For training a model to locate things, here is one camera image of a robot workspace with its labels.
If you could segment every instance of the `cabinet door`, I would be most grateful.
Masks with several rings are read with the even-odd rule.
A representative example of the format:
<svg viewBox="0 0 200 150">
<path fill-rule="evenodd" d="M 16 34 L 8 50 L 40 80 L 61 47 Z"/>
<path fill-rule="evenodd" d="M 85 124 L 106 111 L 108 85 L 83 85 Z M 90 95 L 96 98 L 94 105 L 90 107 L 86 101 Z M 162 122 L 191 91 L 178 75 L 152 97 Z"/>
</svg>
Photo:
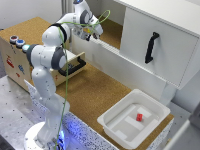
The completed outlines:
<svg viewBox="0 0 200 150">
<path fill-rule="evenodd" d="M 155 39 L 151 56 L 145 56 L 153 33 Z M 130 8 L 126 9 L 120 54 L 179 86 L 198 38 Z"/>
</svg>

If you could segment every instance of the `black drawer handle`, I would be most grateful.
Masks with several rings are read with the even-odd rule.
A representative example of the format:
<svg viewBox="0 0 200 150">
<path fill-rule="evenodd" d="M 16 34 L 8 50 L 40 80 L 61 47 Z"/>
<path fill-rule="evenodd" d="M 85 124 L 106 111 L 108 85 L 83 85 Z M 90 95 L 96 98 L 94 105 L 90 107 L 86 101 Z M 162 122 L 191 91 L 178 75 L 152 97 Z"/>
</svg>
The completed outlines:
<svg viewBox="0 0 200 150">
<path fill-rule="evenodd" d="M 148 64 L 153 60 L 153 57 L 151 57 L 153 46 L 154 46 L 154 40 L 157 39 L 160 35 L 156 32 L 153 33 L 153 36 L 151 37 L 147 49 L 147 54 L 145 57 L 145 63 Z"/>
<path fill-rule="evenodd" d="M 68 76 L 71 75 L 72 73 L 76 72 L 77 70 L 83 68 L 86 65 L 86 62 L 84 60 L 82 60 L 80 56 L 77 58 L 77 61 L 80 64 L 78 64 L 77 66 L 75 66 L 71 69 L 68 69 Z M 58 72 L 65 77 L 67 76 L 66 70 L 64 71 L 64 70 L 60 69 L 60 70 L 58 70 Z"/>
</svg>

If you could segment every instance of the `white robotic arm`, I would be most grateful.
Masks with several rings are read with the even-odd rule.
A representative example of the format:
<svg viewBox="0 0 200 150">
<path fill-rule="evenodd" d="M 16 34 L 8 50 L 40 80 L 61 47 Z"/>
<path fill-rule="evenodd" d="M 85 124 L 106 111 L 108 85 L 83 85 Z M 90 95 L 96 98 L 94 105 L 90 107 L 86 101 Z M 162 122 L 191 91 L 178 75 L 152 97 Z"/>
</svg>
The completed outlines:
<svg viewBox="0 0 200 150">
<path fill-rule="evenodd" d="M 27 59 L 34 67 L 32 79 L 37 90 L 35 97 L 49 109 L 45 124 L 36 137 L 37 145 L 43 150 L 52 149 L 48 143 L 57 138 L 61 121 L 64 99 L 56 96 L 56 86 L 49 71 L 51 68 L 60 70 L 66 64 L 61 44 L 70 38 L 71 29 L 79 38 L 88 41 L 91 35 L 84 32 L 83 28 L 90 29 L 95 38 L 99 38 L 103 33 L 98 19 L 92 14 L 85 0 L 75 0 L 74 7 L 75 13 L 65 14 L 44 32 L 44 45 L 34 44 L 26 51 Z M 69 111 L 69 107 L 69 103 L 66 103 L 64 114 Z"/>
</svg>

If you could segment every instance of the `white plastic bin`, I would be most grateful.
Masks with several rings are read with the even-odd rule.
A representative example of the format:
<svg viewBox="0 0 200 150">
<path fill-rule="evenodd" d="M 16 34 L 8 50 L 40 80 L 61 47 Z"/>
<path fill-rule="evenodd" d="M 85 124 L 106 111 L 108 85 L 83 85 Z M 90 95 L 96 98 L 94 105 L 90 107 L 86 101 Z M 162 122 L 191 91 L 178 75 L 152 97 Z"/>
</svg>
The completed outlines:
<svg viewBox="0 0 200 150">
<path fill-rule="evenodd" d="M 169 115 L 170 109 L 140 90 L 133 90 L 98 118 L 105 133 L 126 149 L 136 149 Z M 143 114 L 141 122 L 137 114 Z"/>
</svg>

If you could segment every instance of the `brown box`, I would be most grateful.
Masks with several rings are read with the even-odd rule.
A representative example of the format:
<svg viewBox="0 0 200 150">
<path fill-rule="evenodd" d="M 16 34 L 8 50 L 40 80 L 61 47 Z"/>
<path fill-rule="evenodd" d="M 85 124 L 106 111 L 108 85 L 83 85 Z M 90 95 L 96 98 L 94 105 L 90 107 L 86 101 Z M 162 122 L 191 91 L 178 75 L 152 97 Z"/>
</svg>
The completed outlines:
<svg viewBox="0 0 200 150">
<path fill-rule="evenodd" d="M 25 40 L 29 45 L 42 45 L 42 34 L 49 26 L 50 23 L 36 17 L 0 31 L 0 50 L 6 74 L 25 90 L 28 89 L 24 83 L 24 79 L 27 81 L 31 80 L 32 67 L 27 60 L 26 54 L 24 54 L 21 49 L 17 49 L 15 45 L 10 44 L 10 37 L 17 35 L 20 39 Z M 79 62 L 77 61 L 77 58 L 79 56 L 82 60 L 85 60 L 85 53 L 81 53 L 69 60 L 68 64 L 70 64 L 70 66 L 78 65 Z M 69 78 L 82 70 L 83 68 L 79 69 L 75 73 L 71 74 Z M 56 86 L 66 80 L 66 77 L 60 75 L 60 73 L 56 70 L 51 70 L 51 74 L 54 78 Z"/>
</svg>

